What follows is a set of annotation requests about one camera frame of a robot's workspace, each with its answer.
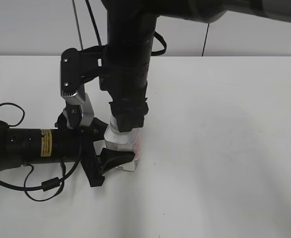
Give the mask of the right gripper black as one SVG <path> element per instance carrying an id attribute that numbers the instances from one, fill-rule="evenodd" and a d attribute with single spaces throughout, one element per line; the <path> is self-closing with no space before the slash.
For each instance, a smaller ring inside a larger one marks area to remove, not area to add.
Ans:
<path id="1" fill-rule="evenodd" d="M 130 132 L 133 128 L 144 126 L 144 119 L 149 111 L 147 86 L 147 81 L 141 87 L 121 81 L 112 81 L 108 84 L 108 93 L 112 98 L 109 105 L 119 132 Z M 132 122 L 128 111 L 132 111 Z"/>

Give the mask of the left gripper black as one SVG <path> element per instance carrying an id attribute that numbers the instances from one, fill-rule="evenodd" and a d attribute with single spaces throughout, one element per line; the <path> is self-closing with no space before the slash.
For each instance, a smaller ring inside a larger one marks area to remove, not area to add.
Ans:
<path id="1" fill-rule="evenodd" d="M 133 161 L 135 153 L 132 151 L 103 148 L 100 155 L 96 154 L 94 142 L 104 140 L 108 126 L 100 119 L 93 118 L 90 126 L 76 129 L 69 129 L 66 123 L 66 117 L 60 114 L 55 123 L 55 156 L 66 162 L 80 162 L 91 187 L 102 186 L 103 174 Z"/>

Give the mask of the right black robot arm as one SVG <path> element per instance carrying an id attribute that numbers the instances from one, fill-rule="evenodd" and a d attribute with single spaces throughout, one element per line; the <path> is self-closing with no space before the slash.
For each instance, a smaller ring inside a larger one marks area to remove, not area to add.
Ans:
<path id="1" fill-rule="evenodd" d="M 148 113 L 147 74 L 153 41 L 167 47 L 157 33 L 160 16 L 213 23 L 226 12 L 238 12 L 291 23 L 291 0 L 105 0 L 108 42 L 104 65 L 111 70 L 104 89 L 120 132 L 141 128 Z"/>

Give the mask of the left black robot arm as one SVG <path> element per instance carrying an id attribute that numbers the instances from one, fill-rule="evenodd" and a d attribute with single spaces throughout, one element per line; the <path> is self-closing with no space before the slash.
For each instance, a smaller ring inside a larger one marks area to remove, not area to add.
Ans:
<path id="1" fill-rule="evenodd" d="M 107 148 L 96 154 L 94 142 L 104 140 L 107 124 L 94 118 L 89 127 L 69 129 L 59 116 L 56 129 L 11 128 L 0 121 L 0 172 L 31 164 L 81 164 L 91 187 L 102 186 L 104 174 L 131 162 L 132 151 Z"/>

